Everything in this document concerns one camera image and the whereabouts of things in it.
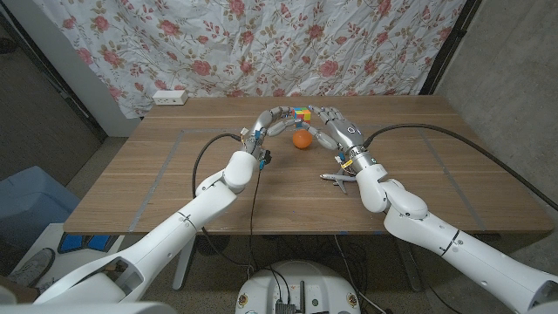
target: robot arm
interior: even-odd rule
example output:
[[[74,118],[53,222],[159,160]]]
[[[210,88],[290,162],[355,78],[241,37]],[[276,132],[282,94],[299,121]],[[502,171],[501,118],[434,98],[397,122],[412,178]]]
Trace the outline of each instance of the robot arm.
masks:
[[[366,209],[373,213],[389,209],[384,225],[392,235],[438,254],[516,313],[558,299],[558,276],[516,262],[442,221],[398,181],[381,181],[387,172],[365,149],[357,127],[336,108],[312,109],[357,173]]]
[[[519,263],[444,222],[398,182],[380,184],[391,204],[384,225],[392,235],[438,254],[516,313],[555,300],[558,276]],[[424,215],[412,218],[410,212]]]
[[[260,115],[242,150],[233,153],[227,167],[211,175],[196,189],[196,198],[144,236],[111,256],[88,263],[64,276],[35,304],[121,303],[139,300],[170,260],[208,222],[222,214],[248,184],[262,159],[260,145],[269,125],[289,115],[277,107]],[[283,129],[275,130],[274,135]],[[114,265],[125,270],[110,278],[103,270]]]

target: electrical outlet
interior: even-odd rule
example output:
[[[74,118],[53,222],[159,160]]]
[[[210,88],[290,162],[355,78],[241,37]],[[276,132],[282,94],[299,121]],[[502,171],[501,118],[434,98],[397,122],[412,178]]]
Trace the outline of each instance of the electrical outlet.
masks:
[[[155,105],[184,105],[187,99],[186,91],[157,91],[153,95]]]

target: white toy airplane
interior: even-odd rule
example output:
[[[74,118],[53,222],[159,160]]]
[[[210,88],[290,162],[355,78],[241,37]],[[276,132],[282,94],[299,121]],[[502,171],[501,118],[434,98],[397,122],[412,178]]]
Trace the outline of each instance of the white toy airplane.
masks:
[[[347,194],[347,190],[345,189],[343,182],[354,182],[357,180],[357,177],[343,175],[343,172],[344,170],[341,169],[337,172],[337,174],[320,174],[320,178],[335,181],[333,185],[339,186],[343,193]]]

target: blue storage box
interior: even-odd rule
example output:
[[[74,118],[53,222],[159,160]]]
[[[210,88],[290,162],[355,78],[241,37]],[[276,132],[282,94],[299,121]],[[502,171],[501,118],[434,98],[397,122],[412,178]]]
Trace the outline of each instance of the blue storage box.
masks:
[[[0,181],[0,236],[28,249],[43,230],[65,222],[79,198],[40,167],[30,167]]]

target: black cable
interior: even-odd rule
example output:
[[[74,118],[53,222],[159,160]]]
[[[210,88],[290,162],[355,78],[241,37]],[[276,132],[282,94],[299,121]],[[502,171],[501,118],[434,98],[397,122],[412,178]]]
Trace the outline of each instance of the black cable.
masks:
[[[277,280],[276,272],[271,268],[271,266],[269,266],[269,270],[271,271],[271,274],[273,274],[273,277],[276,279],[277,287],[279,288],[279,299],[282,302],[281,285],[279,284],[279,280]]]
[[[443,303],[448,309],[452,310],[454,313],[457,314],[462,314],[460,311],[455,310],[450,304],[448,304],[446,301],[444,301],[443,298],[441,298],[438,293],[436,292],[436,290],[428,283],[426,283],[428,285],[428,288],[430,288],[430,290],[432,290],[432,292],[434,293],[434,296],[436,296],[438,298],[438,300]]]
[[[198,158],[195,160],[194,163],[194,169],[192,170],[192,198],[195,198],[195,175],[198,171],[198,166],[200,164],[200,160],[201,160],[201,156],[203,156],[203,154],[206,152],[206,150],[208,149],[208,147],[213,144],[216,140],[220,139],[220,138],[224,138],[224,137],[231,137],[235,140],[240,141],[241,137],[238,135],[234,135],[231,133],[223,133],[223,134],[219,134],[217,136],[215,136],[213,139],[211,139],[200,151],[200,153],[198,154]],[[218,250],[215,245],[213,244],[213,241],[211,240],[211,236],[209,235],[208,231],[205,229],[205,227],[201,227],[201,231],[203,232],[204,236],[208,239],[208,243],[209,246],[211,246],[211,248],[217,253],[219,254],[221,257],[225,258],[226,260],[228,260],[229,262],[238,265],[238,266],[242,266],[242,267],[252,267],[252,264],[249,263],[240,263],[237,262],[235,260],[233,260],[232,258],[224,255],[220,250]]]
[[[337,236],[336,236],[336,235],[334,235],[334,238],[335,238],[335,243],[336,243],[335,249],[336,249],[336,251],[339,253],[339,255],[341,256],[341,258],[344,259],[345,266],[346,266],[347,272],[348,272],[348,274],[349,274],[349,279],[350,279],[350,284],[351,284],[351,286],[353,287],[353,289],[355,290],[355,292],[357,293],[357,295],[364,294],[361,290],[358,289],[357,285],[356,285],[355,282],[353,281],[353,277],[352,277],[352,275],[351,275],[351,273],[350,273],[349,264],[347,263],[349,260],[347,259],[347,256],[345,255],[345,253],[343,252],[343,249],[341,248],[341,243],[340,243],[340,241],[337,240]],[[373,306],[376,308],[376,310],[385,312],[385,310],[381,309],[377,304],[374,304],[372,301],[370,301],[370,300],[368,300],[368,299],[366,299],[366,301],[367,301],[368,303],[370,303],[371,305],[373,305]]]
[[[548,196],[544,195],[538,188],[536,188],[533,184],[531,184],[529,181],[527,181],[525,178],[523,178],[520,174],[516,173],[512,168],[510,168],[508,165],[506,165],[503,161],[499,160],[498,158],[496,158],[496,156],[490,154],[486,149],[478,146],[477,144],[473,143],[469,139],[467,139],[467,138],[465,138],[465,137],[463,137],[463,136],[461,136],[461,135],[459,135],[455,132],[447,130],[443,127],[432,126],[432,125],[427,125],[427,124],[419,124],[419,123],[404,123],[404,124],[398,124],[398,125],[394,125],[394,126],[388,126],[388,127],[384,127],[382,129],[377,130],[373,135],[371,135],[368,139],[366,139],[363,146],[368,147],[372,143],[374,138],[377,137],[378,135],[380,135],[381,133],[384,133],[384,132],[387,132],[387,131],[390,131],[390,130],[394,130],[394,129],[398,129],[398,128],[407,128],[407,127],[425,128],[425,129],[438,131],[438,132],[441,132],[441,133],[444,133],[446,135],[452,136],[453,138],[464,142],[465,144],[467,144],[468,146],[476,149],[481,154],[485,155],[488,159],[492,160],[498,166],[500,166],[504,170],[506,170],[515,179],[517,179],[524,186],[526,186],[528,189],[530,189],[533,193],[535,193],[537,196],[539,196],[543,201],[545,201],[548,205],[550,205],[550,207],[554,208],[555,210],[558,210],[558,204],[556,204],[554,201],[552,201]]]
[[[280,272],[274,270],[271,268],[271,265],[268,267],[263,267],[262,270],[269,270],[271,271],[274,275],[277,274],[279,275],[279,277],[285,282],[285,287],[287,288],[287,304],[290,304],[290,290],[289,290],[289,284],[287,283],[287,280],[285,279],[284,276],[281,275]],[[279,294],[281,294],[281,285],[279,284],[279,281],[277,280],[276,277],[276,281],[277,281],[277,287],[279,287]]]
[[[253,233],[253,230],[254,230],[253,229],[253,226],[254,226],[253,221],[254,221],[255,196],[258,194],[258,187],[260,186],[260,176],[261,175],[262,175],[262,170],[260,169],[260,171],[258,171],[258,181],[255,184],[254,200],[252,201],[252,212],[250,213],[250,237],[248,238],[248,246],[250,247],[250,257],[252,257],[252,261],[254,261],[254,266],[257,270],[260,269],[260,267],[258,266],[258,262],[254,258],[254,251],[252,249],[252,237],[254,235],[254,233]]]
[[[195,198],[195,176],[197,174],[198,171],[198,166],[200,164],[200,160],[201,160],[201,156],[203,156],[203,154],[206,152],[206,150],[209,148],[209,146],[211,144],[213,144],[216,140],[224,138],[224,137],[230,137],[232,139],[235,139],[237,141],[241,141],[241,137],[232,133],[223,133],[223,134],[219,134],[215,137],[213,137],[213,139],[211,139],[201,150],[200,153],[198,154],[198,158],[195,160],[194,163],[194,169],[192,171],[192,198]],[[254,216],[254,207],[255,207],[255,197],[256,194],[258,192],[258,187],[260,185],[260,174],[262,173],[262,171],[260,170],[260,172],[258,173],[258,181],[256,183],[255,186],[255,192],[254,192],[254,200],[252,201],[252,214],[250,215],[250,238],[249,238],[249,246],[250,246],[250,255],[252,257],[252,260],[254,260],[254,264],[256,265],[256,269],[258,270],[259,268],[257,267],[257,263],[254,259],[254,254],[252,252],[252,218]],[[235,260],[233,260],[232,258],[224,255],[222,252],[220,252],[213,244],[213,241],[211,241],[211,236],[209,235],[208,231],[205,228],[201,228],[201,231],[203,232],[203,234],[205,235],[205,237],[208,239],[208,243],[211,246],[211,248],[217,252],[221,257],[225,258],[226,260],[228,260],[229,262],[238,265],[238,266],[242,266],[242,267],[249,267],[252,268],[252,264],[251,263],[239,263]],[[282,293],[281,293],[281,285],[279,284],[279,280],[277,280],[276,274],[279,275],[279,277],[285,282],[285,287],[287,287],[287,304],[290,304],[290,291],[289,291],[289,284],[287,283],[287,280],[285,280],[285,277],[283,275],[281,275],[281,273],[273,270],[271,268],[271,266],[268,267],[264,267],[262,268],[263,270],[269,270],[271,271],[271,273],[273,274],[273,276],[276,278],[277,281],[277,287],[279,287],[279,298],[282,298]]]
[[[200,164],[201,156],[206,152],[208,147],[213,144],[216,140],[224,137],[230,137],[237,141],[241,141],[241,137],[232,133],[223,133],[215,136],[213,139],[209,140],[209,142],[201,149],[200,153],[198,154],[198,158],[195,160],[194,169],[192,170],[192,197],[195,198],[195,175],[198,172],[198,165]]]

